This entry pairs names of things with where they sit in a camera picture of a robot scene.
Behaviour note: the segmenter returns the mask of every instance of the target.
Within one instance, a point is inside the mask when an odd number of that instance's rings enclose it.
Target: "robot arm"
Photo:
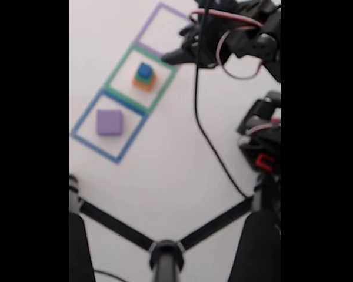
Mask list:
[[[182,46],[165,54],[162,60],[171,65],[195,63],[200,29],[203,0],[196,0],[200,9],[198,20],[186,26],[179,34],[184,37]],[[231,33],[222,45],[219,57],[225,64],[233,53],[237,58],[245,55],[262,59],[264,67],[281,83],[281,11],[271,0],[251,0],[237,3],[236,0],[214,1],[212,11],[225,12],[222,15],[210,14],[204,28],[204,41],[201,46],[200,68],[215,68],[218,62],[215,56],[219,40],[226,31]],[[231,15],[245,16],[261,23],[254,29],[240,29],[248,26]]]

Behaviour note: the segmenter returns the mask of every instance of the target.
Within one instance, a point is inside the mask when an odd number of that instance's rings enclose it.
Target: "red component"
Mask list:
[[[260,167],[261,169],[264,169],[266,172],[272,172],[273,167],[264,163],[264,159],[268,160],[269,162],[274,163],[275,158],[268,156],[267,154],[261,153],[258,155],[257,160],[255,161],[256,166]]]

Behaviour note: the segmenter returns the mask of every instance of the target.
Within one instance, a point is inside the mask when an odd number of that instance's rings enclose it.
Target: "purple tape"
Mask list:
[[[149,53],[153,53],[154,55],[156,55],[157,57],[161,57],[163,55],[163,53],[161,53],[160,51],[155,50],[154,48],[141,43],[141,38],[144,35],[145,31],[149,28],[150,24],[152,23],[153,19],[157,16],[157,13],[161,10],[161,9],[165,9],[167,11],[169,11],[170,13],[176,15],[176,16],[180,16],[182,19],[185,19],[186,21],[190,21],[189,18],[184,15],[182,12],[174,9],[173,7],[170,7],[169,5],[160,2],[158,3],[158,5],[155,7],[155,9],[153,10],[152,14],[150,15],[150,17],[146,20],[145,25],[141,28],[139,34],[137,34],[134,43],[137,44],[138,46],[140,46],[142,49],[148,51]]]

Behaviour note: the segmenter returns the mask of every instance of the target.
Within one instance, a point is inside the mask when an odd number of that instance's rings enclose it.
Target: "black tripod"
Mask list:
[[[235,255],[229,282],[281,281],[280,222],[275,213],[263,209],[269,203],[269,191],[276,181],[269,174],[261,174],[251,198],[211,220],[178,242],[155,242],[132,227],[110,216],[78,196],[78,181],[69,176],[69,282],[94,282],[94,271],[86,239],[83,213],[118,233],[138,247],[150,252],[153,282],[179,282],[183,269],[183,253],[218,230],[252,210],[246,219]]]

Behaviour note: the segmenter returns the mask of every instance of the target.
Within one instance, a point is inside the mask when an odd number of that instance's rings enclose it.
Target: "wire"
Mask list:
[[[194,93],[194,96],[195,96],[195,104],[194,104],[194,107],[195,107],[195,118],[196,118],[196,123],[202,133],[202,135],[204,136],[205,140],[208,142],[209,146],[211,147],[212,151],[214,152],[214,154],[216,155],[219,163],[221,164],[222,168],[224,169],[226,175],[228,176],[228,178],[230,179],[231,183],[234,185],[234,187],[237,189],[237,191],[242,195],[244,196],[246,199],[248,198],[248,196],[246,196],[242,190],[238,187],[238,185],[234,182],[233,178],[231,177],[229,171],[227,170],[227,168],[225,167],[223,161],[221,160],[218,152],[216,151],[216,149],[214,148],[213,144],[211,143],[211,141],[209,140],[207,134],[204,132],[201,124],[200,124],[200,121],[199,121],[199,116],[198,116],[198,107],[197,107],[197,104],[198,104],[198,81],[199,81],[199,56],[200,56],[200,50],[201,50],[201,45],[202,45],[202,34],[203,34],[203,30],[204,30],[204,26],[205,26],[205,23],[207,21],[207,14],[211,11],[209,10],[209,7],[211,6],[212,4],[212,0],[208,0],[208,3],[206,4],[205,6],[205,12],[203,14],[203,17],[202,17],[202,20],[201,20],[201,27],[200,27],[200,32],[199,32],[199,37],[198,37],[198,46],[197,46],[197,51],[196,51],[196,72],[195,72],[195,93]]]
[[[246,24],[250,24],[253,26],[257,26],[259,28],[261,28],[263,26],[262,23],[258,22],[255,19],[249,18],[247,16],[242,16],[242,15],[237,15],[237,14],[233,14],[233,13],[228,13],[228,12],[223,12],[223,11],[219,11],[219,10],[214,10],[214,9],[209,9],[208,13],[212,16],[218,16],[220,18],[225,18],[225,19],[234,19],[236,21],[240,21],[240,22],[245,22]],[[205,9],[195,9],[191,12],[189,18],[193,21],[196,22],[196,20],[194,20],[191,16],[194,14],[198,14],[198,15],[205,15]]]
[[[105,272],[105,271],[102,271],[102,270],[97,270],[97,269],[95,269],[94,272],[95,272],[95,273],[99,273],[99,274],[106,275],[106,276],[111,277],[111,278],[114,278],[114,279],[117,279],[117,280],[119,280],[119,281],[121,281],[121,282],[127,282],[127,281],[125,281],[124,279],[122,279],[122,278],[120,278],[120,277],[118,277],[118,276],[116,276],[116,275],[113,275],[113,274],[111,274],[111,273],[108,273],[108,272]]]
[[[246,29],[254,29],[256,27],[254,26],[242,26],[242,27],[239,27],[239,28],[236,28],[235,30],[246,30]],[[240,76],[236,76],[236,75],[233,75],[231,74],[227,69],[226,67],[224,66],[224,64],[222,63],[221,61],[221,58],[220,58],[220,54],[221,54],[221,48],[226,40],[226,38],[229,36],[229,34],[231,33],[231,30],[227,30],[223,36],[221,37],[221,39],[219,40],[218,44],[217,44],[217,49],[216,49],[216,60],[217,60],[217,63],[219,66],[222,67],[222,70],[230,77],[234,78],[234,79],[238,79],[238,80],[250,80],[250,79],[253,79],[255,78],[260,70],[261,70],[261,66],[263,65],[263,60],[260,60],[259,62],[259,65],[258,65],[258,68],[256,70],[256,72],[251,75],[251,76],[247,76],[247,77],[240,77]]]
[[[270,129],[270,128],[274,127],[274,126],[275,126],[274,123],[266,123],[264,125],[254,126],[253,128],[251,128],[251,129],[246,131],[246,135],[252,135],[252,134],[254,134],[257,131],[264,130],[264,129]]]

